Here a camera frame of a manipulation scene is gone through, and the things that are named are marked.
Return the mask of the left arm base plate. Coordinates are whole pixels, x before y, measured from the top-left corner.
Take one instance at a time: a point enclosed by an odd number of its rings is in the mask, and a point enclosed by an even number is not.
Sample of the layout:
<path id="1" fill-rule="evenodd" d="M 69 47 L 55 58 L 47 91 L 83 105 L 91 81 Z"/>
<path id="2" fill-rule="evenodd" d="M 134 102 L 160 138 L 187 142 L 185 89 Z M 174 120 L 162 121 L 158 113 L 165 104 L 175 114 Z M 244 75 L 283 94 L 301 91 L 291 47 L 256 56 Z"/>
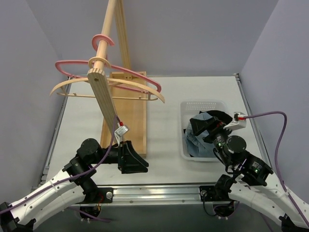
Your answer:
<path id="1" fill-rule="evenodd" d="M 113 188 L 98 188 L 98 190 L 89 193 L 85 196 L 85 199 L 81 204 L 86 204 L 87 206 L 80 206 L 79 210 L 81 213 L 79 215 L 81 218 L 91 219 L 84 213 L 97 218 L 101 212 L 102 205 L 104 203 L 112 203 L 113 201 Z"/>

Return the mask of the black skirt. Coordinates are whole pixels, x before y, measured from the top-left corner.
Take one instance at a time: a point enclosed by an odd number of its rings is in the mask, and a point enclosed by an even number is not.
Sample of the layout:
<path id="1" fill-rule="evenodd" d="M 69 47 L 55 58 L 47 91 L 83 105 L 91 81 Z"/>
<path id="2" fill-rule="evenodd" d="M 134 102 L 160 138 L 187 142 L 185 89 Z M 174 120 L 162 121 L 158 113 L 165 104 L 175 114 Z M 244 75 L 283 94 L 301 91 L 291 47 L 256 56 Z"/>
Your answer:
<path id="1" fill-rule="evenodd" d="M 228 115 L 227 113 L 223 112 L 223 111 L 219 111 L 219 110 L 209 110 L 209 111 L 200 111 L 201 113 L 208 113 L 210 116 L 212 117 L 217 117 L 220 121 L 224 122 L 225 124 L 229 124 L 233 118 Z"/>

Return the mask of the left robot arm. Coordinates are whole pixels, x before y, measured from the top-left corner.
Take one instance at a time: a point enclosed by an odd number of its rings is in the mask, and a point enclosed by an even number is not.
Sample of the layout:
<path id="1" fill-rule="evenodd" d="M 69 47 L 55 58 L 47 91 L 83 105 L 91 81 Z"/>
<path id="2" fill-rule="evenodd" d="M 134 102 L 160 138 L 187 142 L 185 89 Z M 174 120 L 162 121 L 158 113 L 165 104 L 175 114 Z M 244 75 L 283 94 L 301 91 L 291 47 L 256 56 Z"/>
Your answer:
<path id="1" fill-rule="evenodd" d="M 96 168 L 117 164 L 122 174 L 146 173 L 146 162 L 131 141 L 102 148 L 97 140 L 86 139 L 77 153 L 54 177 L 24 198 L 1 203 L 0 227 L 4 232 L 32 232 L 60 211 L 77 203 L 93 202 L 99 188 L 92 180 Z"/>

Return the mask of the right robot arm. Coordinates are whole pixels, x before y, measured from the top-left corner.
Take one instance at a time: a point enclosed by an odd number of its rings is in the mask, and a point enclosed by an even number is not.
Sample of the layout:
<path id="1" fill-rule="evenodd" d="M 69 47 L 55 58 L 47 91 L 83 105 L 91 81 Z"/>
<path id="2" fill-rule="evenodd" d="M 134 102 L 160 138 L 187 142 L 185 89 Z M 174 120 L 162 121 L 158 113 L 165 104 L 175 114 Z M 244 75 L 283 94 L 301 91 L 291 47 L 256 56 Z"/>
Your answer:
<path id="1" fill-rule="evenodd" d="M 190 119 L 193 135 L 206 132 L 203 141 L 214 146 L 215 156 L 225 166 L 226 174 L 214 186 L 216 197 L 246 204 L 278 223 L 283 232 L 307 232 L 308 203 L 284 184 L 279 170 L 247 151 L 242 137 L 231 135 L 245 128 L 249 118 L 236 112 L 228 124 L 216 116 Z"/>

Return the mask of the light blue denim shirt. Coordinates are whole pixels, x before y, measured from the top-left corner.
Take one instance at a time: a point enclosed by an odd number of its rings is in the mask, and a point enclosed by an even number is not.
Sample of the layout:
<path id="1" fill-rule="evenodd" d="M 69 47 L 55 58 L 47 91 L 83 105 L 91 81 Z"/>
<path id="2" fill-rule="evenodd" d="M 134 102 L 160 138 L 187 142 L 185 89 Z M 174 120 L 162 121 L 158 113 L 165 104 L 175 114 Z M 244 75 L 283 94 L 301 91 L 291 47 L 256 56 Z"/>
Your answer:
<path id="1" fill-rule="evenodd" d="M 203 131 L 200 135 L 195 136 L 191 122 L 188 122 L 183 138 L 186 142 L 187 152 L 190 156 L 195 158 L 215 158 L 213 149 L 215 146 L 212 143 L 203 141 L 209 133 L 207 130 Z"/>

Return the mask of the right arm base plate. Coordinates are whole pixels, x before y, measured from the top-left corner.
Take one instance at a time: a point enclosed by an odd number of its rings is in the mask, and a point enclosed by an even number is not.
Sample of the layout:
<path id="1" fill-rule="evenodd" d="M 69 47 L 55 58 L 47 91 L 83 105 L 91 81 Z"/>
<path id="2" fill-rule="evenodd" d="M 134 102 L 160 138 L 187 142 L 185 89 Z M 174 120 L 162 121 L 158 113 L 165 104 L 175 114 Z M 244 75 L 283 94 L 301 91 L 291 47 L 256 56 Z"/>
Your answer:
<path id="1" fill-rule="evenodd" d="M 228 220 L 239 208 L 239 202 L 229 198 L 228 193 L 217 190 L 215 186 L 199 187 L 203 210 L 209 217 Z M 212 203 L 212 212 L 206 209 L 206 203 Z"/>

